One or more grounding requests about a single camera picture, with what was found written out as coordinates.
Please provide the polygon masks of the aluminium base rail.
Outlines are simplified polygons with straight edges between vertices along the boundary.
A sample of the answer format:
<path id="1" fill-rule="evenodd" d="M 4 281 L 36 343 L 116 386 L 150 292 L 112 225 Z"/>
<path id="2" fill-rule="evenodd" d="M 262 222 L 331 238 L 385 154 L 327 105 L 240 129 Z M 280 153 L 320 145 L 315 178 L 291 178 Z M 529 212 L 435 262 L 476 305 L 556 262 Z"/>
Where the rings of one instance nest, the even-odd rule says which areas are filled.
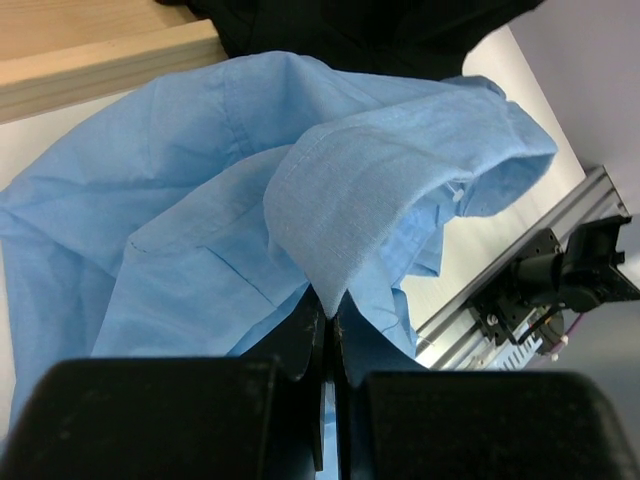
<path id="1" fill-rule="evenodd" d="M 631 217 L 605 168 L 549 213 L 417 329 L 434 370 L 523 369 L 568 342 L 564 316 L 636 301 L 619 244 Z"/>

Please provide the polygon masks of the light blue shirt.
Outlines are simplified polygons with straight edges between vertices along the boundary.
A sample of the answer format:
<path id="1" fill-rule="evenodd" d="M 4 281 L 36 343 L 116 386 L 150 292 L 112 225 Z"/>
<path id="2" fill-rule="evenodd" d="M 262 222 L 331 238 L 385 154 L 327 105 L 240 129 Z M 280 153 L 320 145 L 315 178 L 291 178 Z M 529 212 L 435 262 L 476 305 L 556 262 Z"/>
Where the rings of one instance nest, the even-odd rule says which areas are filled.
<path id="1" fill-rule="evenodd" d="M 66 359 L 241 353 L 307 288 L 328 314 L 350 293 L 413 355 L 402 280 L 437 275 L 445 224 L 503 211 L 556 151 L 482 77 L 271 52 L 157 79 L 1 194 L 11 414 Z"/>

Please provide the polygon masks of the black shirt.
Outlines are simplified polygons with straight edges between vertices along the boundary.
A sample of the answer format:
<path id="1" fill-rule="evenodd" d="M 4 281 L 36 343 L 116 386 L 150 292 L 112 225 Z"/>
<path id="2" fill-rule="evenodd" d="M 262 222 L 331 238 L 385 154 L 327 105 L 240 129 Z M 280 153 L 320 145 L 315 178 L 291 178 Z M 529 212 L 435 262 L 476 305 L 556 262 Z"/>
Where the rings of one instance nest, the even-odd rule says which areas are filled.
<path id="1" fill-rule="evenodd" d="M 208 19 L 230 58 L 285 51 L 335 70 L 445 80 L 539 0 L 175 0 Z"/>

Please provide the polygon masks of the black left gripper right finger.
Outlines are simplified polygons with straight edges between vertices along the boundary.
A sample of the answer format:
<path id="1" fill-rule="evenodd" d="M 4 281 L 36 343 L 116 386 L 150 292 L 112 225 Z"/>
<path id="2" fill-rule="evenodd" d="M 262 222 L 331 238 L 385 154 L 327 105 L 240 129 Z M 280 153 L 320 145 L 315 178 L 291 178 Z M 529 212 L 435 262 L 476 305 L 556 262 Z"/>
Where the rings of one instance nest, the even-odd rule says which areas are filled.
<path id="1" fill-rule="evenodd" d="M 635 479 L 609 400 L 571 372 L 433 371 L 345 296 L 333 320 L 342 479 Z"/>

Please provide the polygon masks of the wooden clothes rack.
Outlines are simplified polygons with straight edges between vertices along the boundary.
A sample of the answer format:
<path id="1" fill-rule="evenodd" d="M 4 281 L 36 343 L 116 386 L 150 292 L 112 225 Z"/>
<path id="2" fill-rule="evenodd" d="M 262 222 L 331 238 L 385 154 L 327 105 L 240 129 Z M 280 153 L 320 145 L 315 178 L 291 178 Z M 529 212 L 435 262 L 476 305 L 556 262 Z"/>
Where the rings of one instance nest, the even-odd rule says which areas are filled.
<path id="1" fill-rule="evenodd" d="M 123 92 L 226 57 L 217 31 L 156 1 L 4 1 L 1 119 Z"/>

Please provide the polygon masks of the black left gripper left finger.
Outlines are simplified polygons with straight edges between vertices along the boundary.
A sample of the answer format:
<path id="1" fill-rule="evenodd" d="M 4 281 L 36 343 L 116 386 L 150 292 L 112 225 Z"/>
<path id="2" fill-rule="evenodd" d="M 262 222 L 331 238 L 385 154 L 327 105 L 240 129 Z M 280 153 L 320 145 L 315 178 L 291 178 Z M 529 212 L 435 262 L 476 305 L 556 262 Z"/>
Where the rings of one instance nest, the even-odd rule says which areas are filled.
<path id="1" fill-rule="evenodd" d="M 5 479 L 312 479 L 323 467 L 319 299 L 237 357 L 77 359 L 38 382 Z"/>

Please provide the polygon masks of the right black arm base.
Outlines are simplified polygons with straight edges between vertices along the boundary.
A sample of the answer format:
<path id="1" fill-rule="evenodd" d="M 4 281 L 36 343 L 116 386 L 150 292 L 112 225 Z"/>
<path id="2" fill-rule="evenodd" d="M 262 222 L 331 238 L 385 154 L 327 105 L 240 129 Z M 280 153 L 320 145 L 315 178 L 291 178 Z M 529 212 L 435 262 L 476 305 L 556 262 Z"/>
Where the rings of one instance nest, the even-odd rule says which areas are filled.
<path id="1" fill-rule="evenodd" d="M 484 336 L 522 345 L 535 331 L 526 323 L 539 307 L 556 307 L 562 247 L 549 228 L 536 232 L 467 301 Z"/>

